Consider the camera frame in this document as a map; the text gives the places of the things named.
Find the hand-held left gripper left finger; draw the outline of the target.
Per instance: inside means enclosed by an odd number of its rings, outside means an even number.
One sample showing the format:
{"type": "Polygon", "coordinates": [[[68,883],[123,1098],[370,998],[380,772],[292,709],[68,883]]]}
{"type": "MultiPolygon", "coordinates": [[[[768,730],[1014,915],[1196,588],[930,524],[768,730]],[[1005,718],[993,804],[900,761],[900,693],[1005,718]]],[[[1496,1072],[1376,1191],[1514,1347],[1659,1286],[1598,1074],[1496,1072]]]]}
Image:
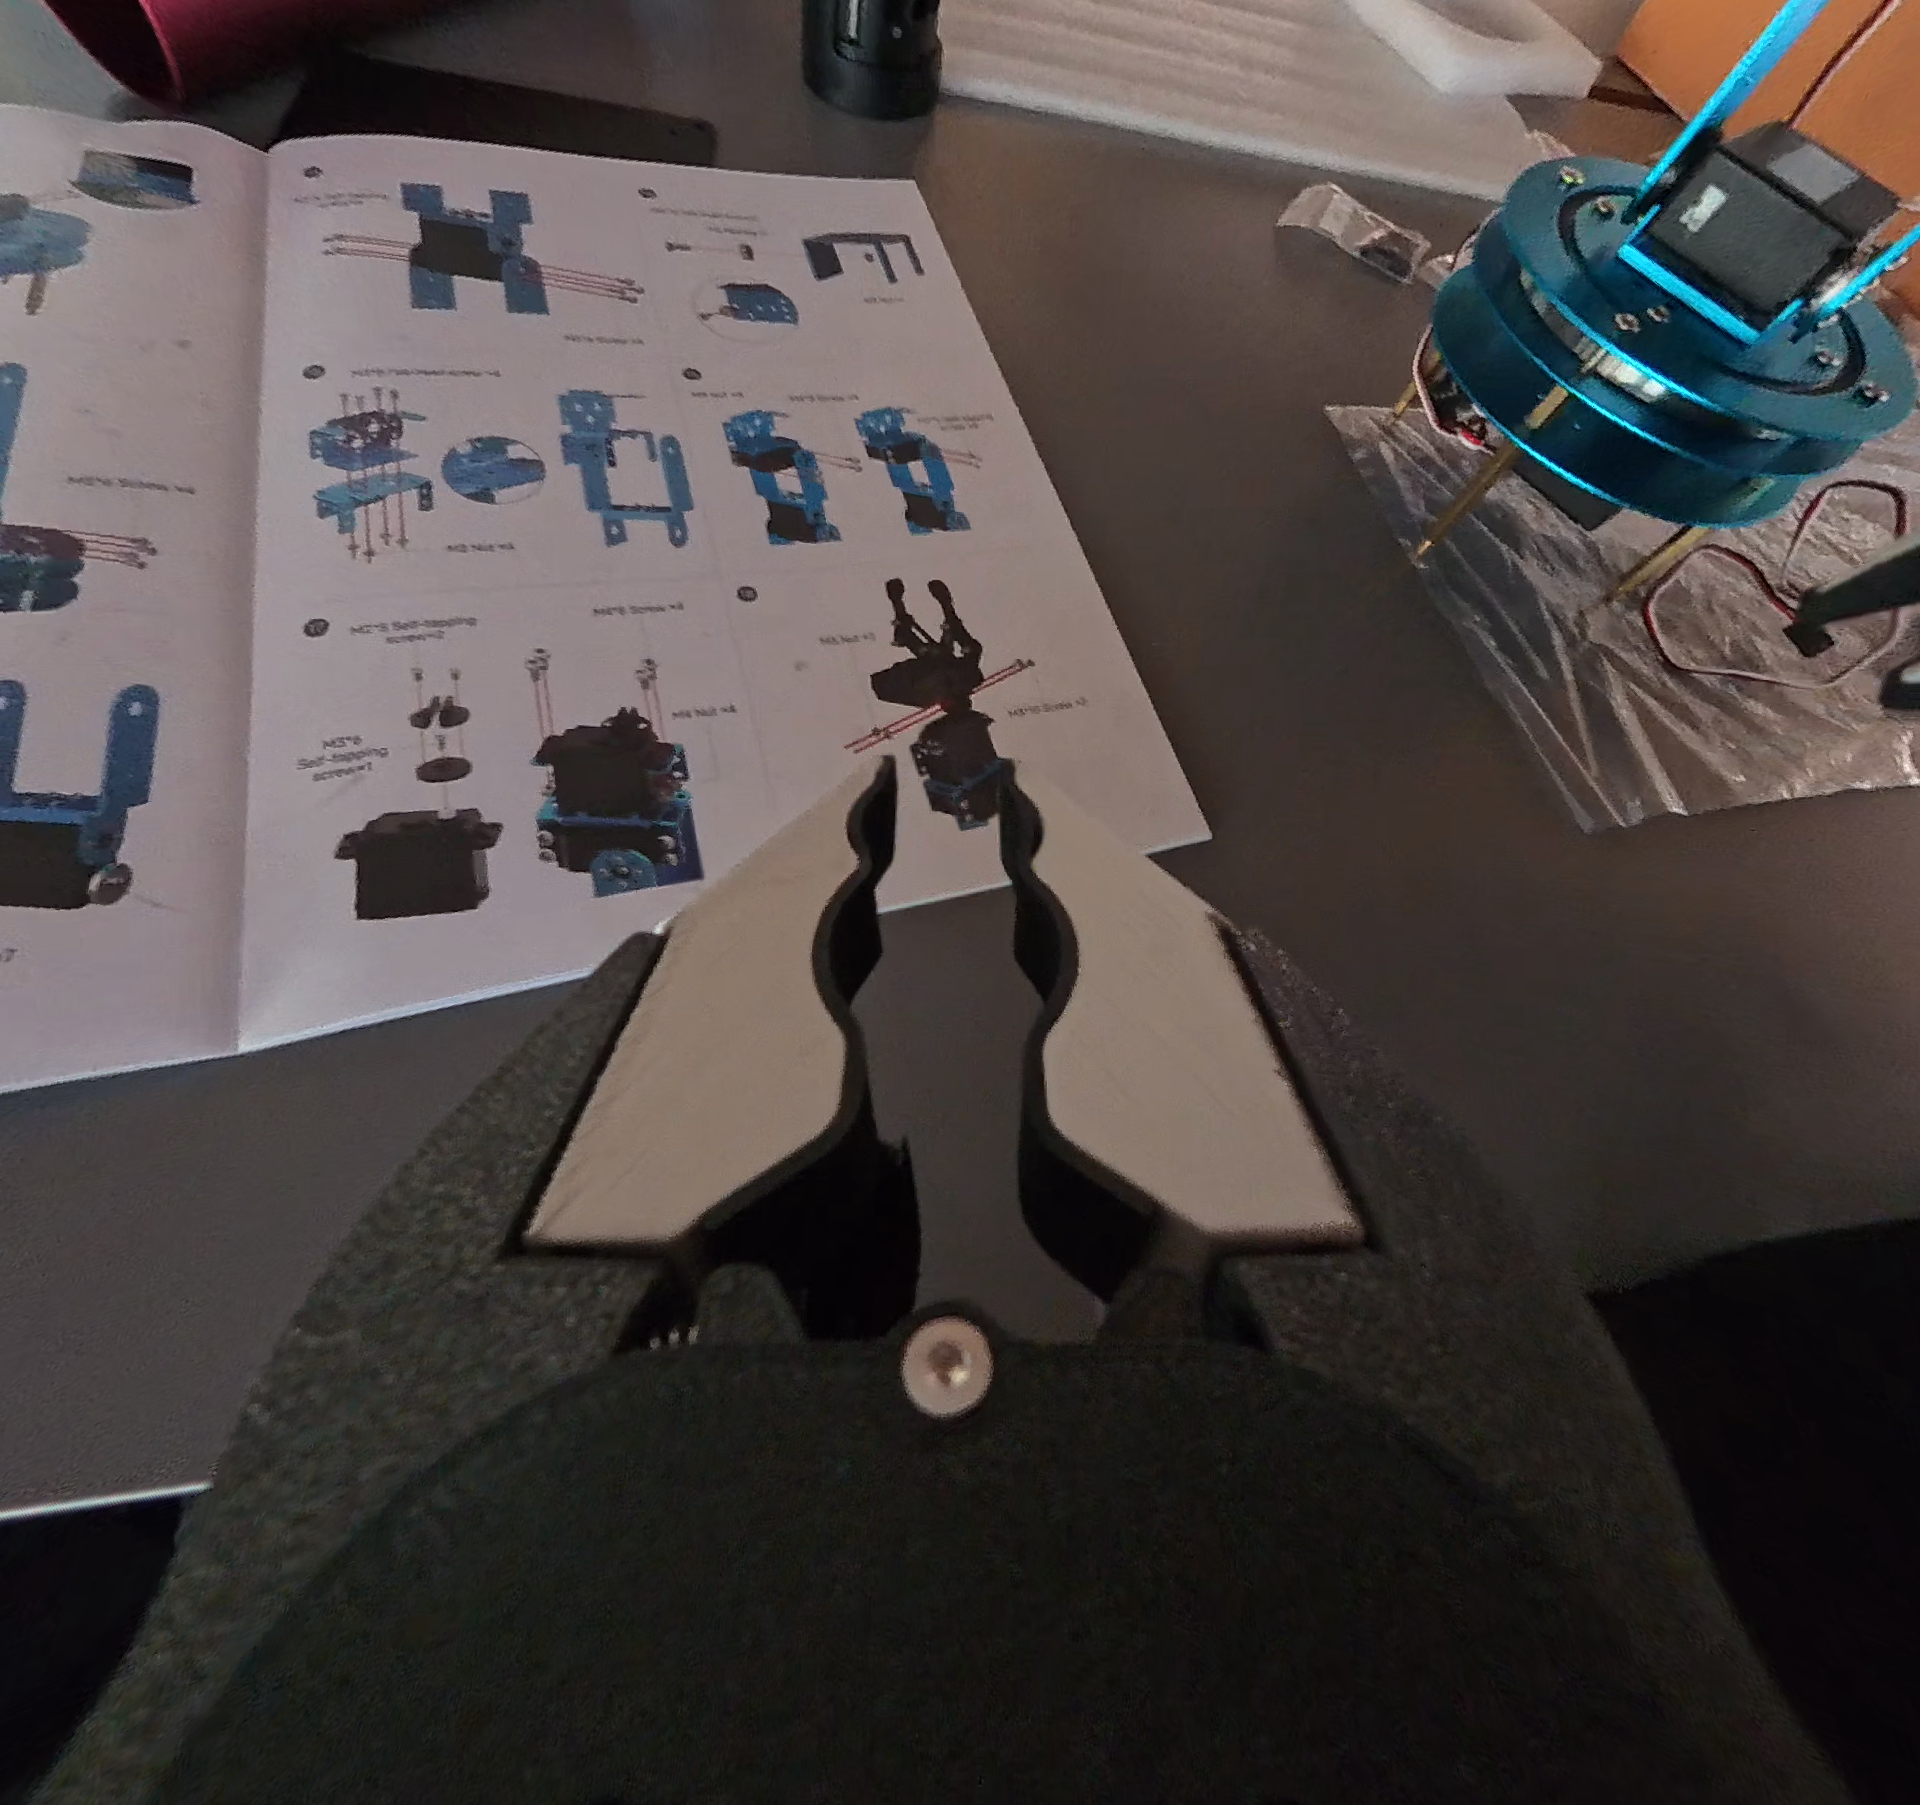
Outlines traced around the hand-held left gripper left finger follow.
{"type": "Polygon", "coordinates": [[[694,1264],[746,1225],[812,1264],[874,1213],[893,1163],[852,1003],[896,818],[896,761],[863,758],[674,917],[526,1246],[694,1264]]]}

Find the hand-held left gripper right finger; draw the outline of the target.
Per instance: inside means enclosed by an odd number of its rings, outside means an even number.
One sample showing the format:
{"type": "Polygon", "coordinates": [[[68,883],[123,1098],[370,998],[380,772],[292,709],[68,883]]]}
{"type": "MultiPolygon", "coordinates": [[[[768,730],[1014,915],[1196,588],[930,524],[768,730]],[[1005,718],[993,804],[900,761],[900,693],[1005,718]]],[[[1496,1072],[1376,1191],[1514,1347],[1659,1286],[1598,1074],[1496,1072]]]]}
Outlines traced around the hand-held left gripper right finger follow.
{"type": "Polygon", "coordinates": [[[1226,921],[1029,762],[1001,853],[1038,995],[1020,1202],[1067,1272],[1210,1272],[1365,1241],[1226,921]]]}

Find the large clear plastic bag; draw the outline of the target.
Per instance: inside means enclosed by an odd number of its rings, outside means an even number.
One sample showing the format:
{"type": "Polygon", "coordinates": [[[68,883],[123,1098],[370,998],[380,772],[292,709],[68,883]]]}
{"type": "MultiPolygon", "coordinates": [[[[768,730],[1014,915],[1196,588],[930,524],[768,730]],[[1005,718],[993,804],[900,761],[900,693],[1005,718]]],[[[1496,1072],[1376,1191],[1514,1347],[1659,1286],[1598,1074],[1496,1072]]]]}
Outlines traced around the large clear plastic bag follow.
{"type": "Polygon", "coordinates": [[[1505,479],[1421,579],[1587,831],[1914,788],[1916,713],[1882,688],[1916,660],[1916,608],[1842,622],[1817,655],[1788,625],[1806,593],[1916,538],[1916,469],[1909,420],[1811,497],[1621,597],[1671,527],[1621,515],[1587,532],[1505,479]]]}

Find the dark cloth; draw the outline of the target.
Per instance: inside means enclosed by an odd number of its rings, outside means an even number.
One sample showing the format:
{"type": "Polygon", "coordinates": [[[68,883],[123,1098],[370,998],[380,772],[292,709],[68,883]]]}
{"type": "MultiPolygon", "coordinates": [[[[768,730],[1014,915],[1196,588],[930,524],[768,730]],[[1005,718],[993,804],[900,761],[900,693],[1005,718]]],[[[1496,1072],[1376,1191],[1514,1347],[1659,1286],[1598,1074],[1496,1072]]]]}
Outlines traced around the dark cloth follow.
{"type": "Polygon", "coordinates": [[[1918,1220],[1594,1293],[1716,1573],[1861,1801],[1918,1799],[1918,1220]]]}

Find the open instruction booklet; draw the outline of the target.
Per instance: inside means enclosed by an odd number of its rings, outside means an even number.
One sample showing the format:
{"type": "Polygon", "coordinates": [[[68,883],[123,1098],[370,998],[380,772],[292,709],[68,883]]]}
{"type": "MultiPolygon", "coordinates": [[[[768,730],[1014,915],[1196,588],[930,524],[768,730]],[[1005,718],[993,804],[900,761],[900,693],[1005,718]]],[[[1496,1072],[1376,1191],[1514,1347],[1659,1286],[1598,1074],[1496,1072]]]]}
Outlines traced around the open instruction booklet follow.
{"type": "Polygon", "coordinates": [[[1211,835],[909,180],[5,108],[5,1091],[585,974],[850,767],[1211,835]]]}

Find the clear bag with black part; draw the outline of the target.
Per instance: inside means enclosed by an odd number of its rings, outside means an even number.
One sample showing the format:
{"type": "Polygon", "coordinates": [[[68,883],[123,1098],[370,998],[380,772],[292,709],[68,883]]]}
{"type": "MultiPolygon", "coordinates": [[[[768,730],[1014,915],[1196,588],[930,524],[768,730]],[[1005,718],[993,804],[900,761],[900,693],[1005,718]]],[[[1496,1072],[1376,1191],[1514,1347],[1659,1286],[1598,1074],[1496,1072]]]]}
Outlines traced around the clear bag with black part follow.
{"type": "Polygon", "coordinates": [[[1453,242],[1365,206],[1346,187],[1321,180],[1302,187],[1279,211],[1276,233],[1329,241],[1345,255],[1396,285],[1443,286],[1473,258],[1486,218],[1453,242]]]}

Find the white foam sheet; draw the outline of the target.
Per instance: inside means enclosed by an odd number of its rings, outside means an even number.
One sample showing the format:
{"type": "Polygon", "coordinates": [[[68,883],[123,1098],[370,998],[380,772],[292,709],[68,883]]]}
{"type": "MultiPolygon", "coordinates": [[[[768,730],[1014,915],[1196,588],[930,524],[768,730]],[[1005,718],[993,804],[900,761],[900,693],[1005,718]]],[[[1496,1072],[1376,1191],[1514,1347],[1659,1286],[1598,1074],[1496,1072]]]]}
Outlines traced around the white foam sheet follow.
{"type": "Polygon", "coordinates": [[[1540,156],[1340,0],[940,0],[938,33],[949,96],[1490,202],[1540,156]]]}

